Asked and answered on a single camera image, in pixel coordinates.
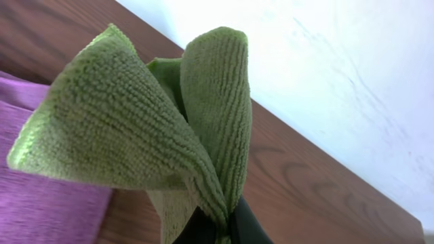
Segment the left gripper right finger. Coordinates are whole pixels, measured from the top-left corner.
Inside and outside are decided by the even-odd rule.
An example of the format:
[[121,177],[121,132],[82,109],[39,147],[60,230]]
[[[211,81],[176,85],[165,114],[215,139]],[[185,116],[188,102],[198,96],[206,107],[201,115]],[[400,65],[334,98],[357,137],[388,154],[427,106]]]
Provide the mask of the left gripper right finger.
[[229,218],[232,244],[273,244],[243,196]]

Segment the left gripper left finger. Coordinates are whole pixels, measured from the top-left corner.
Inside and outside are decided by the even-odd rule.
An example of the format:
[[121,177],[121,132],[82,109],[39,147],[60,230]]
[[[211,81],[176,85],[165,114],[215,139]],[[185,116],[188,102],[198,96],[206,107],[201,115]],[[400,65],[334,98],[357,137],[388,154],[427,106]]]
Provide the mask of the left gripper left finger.
[[197,207],[173,244],[215,244],[216,225]]

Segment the light green cloth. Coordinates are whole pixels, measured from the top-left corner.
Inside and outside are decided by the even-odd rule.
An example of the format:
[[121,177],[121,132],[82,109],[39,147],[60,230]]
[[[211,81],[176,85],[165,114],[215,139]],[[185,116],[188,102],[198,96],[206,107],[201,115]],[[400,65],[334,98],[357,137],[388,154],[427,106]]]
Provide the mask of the light green cloth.
[[144,63],[115,25],[52,83],[8,156],[49,178],[145,190],[171,243],[195,209],[230,243],[229,218],[247,175],[252,126],[248,38],[219,27],[181,58]]

